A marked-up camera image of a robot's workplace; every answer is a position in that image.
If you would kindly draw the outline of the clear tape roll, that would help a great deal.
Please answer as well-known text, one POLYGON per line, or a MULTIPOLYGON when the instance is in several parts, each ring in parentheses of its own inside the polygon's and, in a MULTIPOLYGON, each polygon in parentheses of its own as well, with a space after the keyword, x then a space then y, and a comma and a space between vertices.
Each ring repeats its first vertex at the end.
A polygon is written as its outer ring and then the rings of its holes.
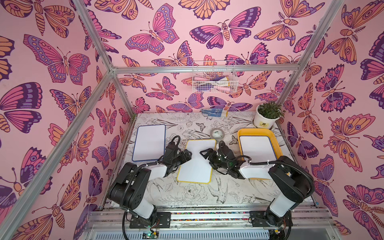
POLYGON ((210 132, 211 139, 215 139, 217 142, 222 141, 225 135, 225 132, 220 128, 214 128, 210 132))

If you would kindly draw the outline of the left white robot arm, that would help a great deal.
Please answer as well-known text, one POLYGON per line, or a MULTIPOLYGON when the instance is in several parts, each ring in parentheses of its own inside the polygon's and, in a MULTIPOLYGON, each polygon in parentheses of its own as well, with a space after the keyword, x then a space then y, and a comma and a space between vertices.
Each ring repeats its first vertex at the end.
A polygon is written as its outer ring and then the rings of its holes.
POLYGON ((175 172, 179 166, 192 159, 189 150, 181 150, 180 136, 168 143, 165 153, 157 161, 136 165, 126 163, 118 173, 107 192, 107 198, 119 205, 125 213, 153 225, 157 221, 155 205, 145 200, 145 191, 149 181, 165 178, 175 172))

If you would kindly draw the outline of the blue-framed whiteboard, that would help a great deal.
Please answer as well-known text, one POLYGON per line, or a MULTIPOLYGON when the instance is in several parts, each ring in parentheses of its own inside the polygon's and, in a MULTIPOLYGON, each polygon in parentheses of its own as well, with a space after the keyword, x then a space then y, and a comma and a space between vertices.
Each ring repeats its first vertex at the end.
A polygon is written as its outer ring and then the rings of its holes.
POLYGON ((140 126, 137 130, 132 161, 155 161, 165 152, 166 126, 140 126))
POLYGON ((270 138, 267 136, 240 136, 243 155, 249 156, 253 163, 277 159, 270 138))

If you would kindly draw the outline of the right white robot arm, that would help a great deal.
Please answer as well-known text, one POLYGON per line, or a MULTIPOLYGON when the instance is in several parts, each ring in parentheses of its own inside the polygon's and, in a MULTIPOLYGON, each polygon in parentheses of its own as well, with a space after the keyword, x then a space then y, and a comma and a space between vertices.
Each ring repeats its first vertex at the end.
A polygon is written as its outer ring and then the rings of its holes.
POLYGON ((250 222, 254 227, 279 228, 282 224, 290 227, 292 210, 315 191, 313 177, 287 156, 280 156, 273 161, 254 162, 247 155, 236 157, 224 141, 219 142, 217 150, 202 150, 200 155, 209 161, 213 170, 219 172, 220 169, 225 169, 226 172, 221 174, 234 179, 251 179, 260 170, 267 170, 280 194, 264 212, 250 212, 250 222))

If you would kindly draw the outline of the yellow plastic storage box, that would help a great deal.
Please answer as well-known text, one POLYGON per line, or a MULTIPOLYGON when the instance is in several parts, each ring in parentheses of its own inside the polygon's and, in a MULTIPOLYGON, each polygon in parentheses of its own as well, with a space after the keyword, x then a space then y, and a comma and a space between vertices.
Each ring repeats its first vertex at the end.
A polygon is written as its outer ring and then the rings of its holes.
MULTIPOLYGON (((240 144, 240 136, 267 136, 270 138, 273 149, 275 151, 278 160, 283 155, 279 143, 274 133, 268 129, 241 129, 238 131, 238 140, 240 146, 240 153, 243 155, 240 144)), ((271 180, 269 175, 269 169, 273 167, 272 161, 253 163, 248 159, 240 166, 240 173, 245 179, 257 179, 257 180, 271 180)))

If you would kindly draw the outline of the yellow-framed whiteboard back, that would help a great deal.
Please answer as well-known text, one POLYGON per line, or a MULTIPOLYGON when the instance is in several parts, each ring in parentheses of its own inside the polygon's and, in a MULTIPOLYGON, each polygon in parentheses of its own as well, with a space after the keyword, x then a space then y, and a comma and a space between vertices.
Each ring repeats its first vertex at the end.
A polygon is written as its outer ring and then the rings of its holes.
POLYGON ((177 181, 182 183, 209 184, 212 167, 200 152, 216 147, 216 140, 188 140, 186 149, 192 152, 192 159, 179 167, 177 181))

